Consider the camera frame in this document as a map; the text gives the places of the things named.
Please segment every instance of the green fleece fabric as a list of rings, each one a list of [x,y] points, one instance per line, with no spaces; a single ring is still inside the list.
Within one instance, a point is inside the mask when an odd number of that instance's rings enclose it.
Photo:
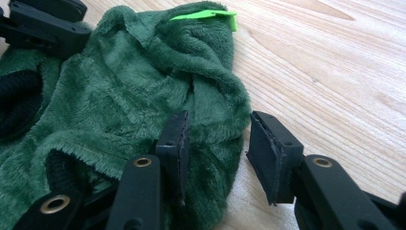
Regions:
[[[0,144],[0,229],[50,192],[45,162],[53,150],[119,179],[126,160],[148,153],[167,118],[182,110],[191,113],[186,205],[166,209],[166,228],[211,229],[221,221],[251,108],[231,71],[230,18],[169,21],[203,10],[225,8],[111,9],[58,74],[57,59],[8,50],[1,74],[39,68],[44,109],[24,136]]]

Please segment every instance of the light wood grain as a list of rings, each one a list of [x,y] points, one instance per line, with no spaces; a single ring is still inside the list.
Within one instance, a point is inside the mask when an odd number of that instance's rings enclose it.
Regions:
[[[95,27],[113,6],[143,12],[191,1],[83,2]],[[406,3],[219,2],[238,12],[234,72],[253,109],[278,117],[305,154],[336,159],[362,189],[397,202],[406,191]],[[298,228],[292,205],[267,205],[245,154],[228,203],[216,229]]]

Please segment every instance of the bright green tag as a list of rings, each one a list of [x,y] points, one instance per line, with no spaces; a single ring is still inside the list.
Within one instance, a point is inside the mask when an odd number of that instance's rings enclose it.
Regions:
[[[215,17],[215,16],[230,16],[231,17],[230,18],[231,30],[233,32],[236,32],[237,31],[236,15],[237,15],[237,13],[233,12],[233,11],[204,10],[204,11],[194,12],[191,14],[175,16],[171,20],[197,19],[197,18],[206,18],[206,17]]]

